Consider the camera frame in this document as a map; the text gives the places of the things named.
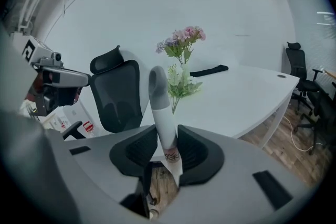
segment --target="chair headrest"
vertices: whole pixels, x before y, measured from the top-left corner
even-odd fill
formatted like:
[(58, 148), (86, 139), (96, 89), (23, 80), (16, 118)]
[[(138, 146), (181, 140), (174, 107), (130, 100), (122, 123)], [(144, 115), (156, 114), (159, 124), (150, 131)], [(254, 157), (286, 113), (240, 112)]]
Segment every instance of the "chair headrest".
[(301, 45), (300, 43), (289, 43), (287, 42), (288, 44), (288, 48), (292, 49), (292, 50), (299, 50), (301, 48)]
[(124, 62), (124, 58), (117, 45), (113, 50), (95, 57), (90, 63), (90, 71), (93, 74), (103, 73), (111, 70)]

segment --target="window blinds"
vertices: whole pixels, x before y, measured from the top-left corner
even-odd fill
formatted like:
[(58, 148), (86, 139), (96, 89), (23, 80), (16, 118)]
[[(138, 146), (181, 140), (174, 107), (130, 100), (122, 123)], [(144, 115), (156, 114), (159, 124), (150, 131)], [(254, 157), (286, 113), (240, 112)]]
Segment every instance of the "window blinds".
[[(335, 12), (328, 0), (288, 0), (292, 13), (296, 40), (306, 54), (307, 79), (312, 80), (312, 69), (336, 71)], [(317, 82), (333, 98), (335, 80), (319, 73)]]

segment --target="black office chair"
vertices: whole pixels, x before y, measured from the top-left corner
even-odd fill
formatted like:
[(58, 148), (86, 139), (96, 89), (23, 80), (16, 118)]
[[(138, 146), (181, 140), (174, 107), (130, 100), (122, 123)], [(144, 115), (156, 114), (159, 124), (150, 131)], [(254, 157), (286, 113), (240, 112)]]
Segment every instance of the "black office chair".
[(306, 102), (307, 92), (318, 92), (319, 87), (315, 84), (315, 79), (318, 73), (323, 73), (321, 70), (313, 69), (315, 72), (313, 81), (307, 80), (307, 69), (306, 69), (306, 57), (303, 50), (300, 50), (301, 45), (299, 43), (289, 43), (288, 48), (286, 49), (286, 54), (288, 56), (290, 66), (291, 66), (291, 75), (300, 78), (300, 81), (297, 85), (300, 95), (293, 93), (292, 99), (298, 100), (298, 108), (295, 111), (295, 114), (299, 114), (300, 103), (302, 102), (305, 106), (310, 109), (309, 115), (312, 114), (311, 106)]
[(306, 114), (301, 115), (301, 119), (306, 118), (309, 123), (298, 124), (294, 128), (294, 133), (298, 128), (309, 128), (314, 131), (313, 148), (309, 151), (311, 155), (315, 149), (317, 136), (320, 135), (325, 141), (324, 146), (332, 145), (336, 141), (336, 105), (329, 95), (321, 88), (318, 93), (308, 92), (308, 98), (314, 105), (314, 115), (319, 116), (315, 122)]
[(90, 64), (90, 86), (99, 119), (105, 130), (118, 133), (140, 127), (142, 112), (139, 97), (139, 65), (124, 62), (117, 46), (94, 58)]

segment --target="white desk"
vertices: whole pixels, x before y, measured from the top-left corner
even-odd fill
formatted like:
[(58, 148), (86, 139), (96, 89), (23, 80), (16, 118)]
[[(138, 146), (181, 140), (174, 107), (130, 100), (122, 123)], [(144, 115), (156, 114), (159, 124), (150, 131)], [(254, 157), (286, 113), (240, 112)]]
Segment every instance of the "white desk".
[[(178, 124), (239, 138), (278, 110), (272, 125), (259, 146), (263, 147), (278, 127), (299, 78), (279, 72), (237, 66), (228, 71), (199, 77), (200, 92), (181, 99), (174, 119)], [(141, 126), (154, 124), (150, 104), (147, 105)], [(164, 160), (158, 148), (152, 161)]]

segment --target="mesh chair back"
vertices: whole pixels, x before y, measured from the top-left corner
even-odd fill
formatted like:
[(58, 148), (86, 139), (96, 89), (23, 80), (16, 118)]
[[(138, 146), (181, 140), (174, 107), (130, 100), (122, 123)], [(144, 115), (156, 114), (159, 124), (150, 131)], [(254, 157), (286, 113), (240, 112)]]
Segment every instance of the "mesh chair back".
[(91, 77), (90, 86), (105, 130), (124, 131), (134, 120), (140, 126), (139, 74), (138, 63), (129, 60)]
[(300, 80), (307, 79), (306, 57), (303, 50), (300, 49), (286, 49), (288, 56), (291, 75), (300, 78)]

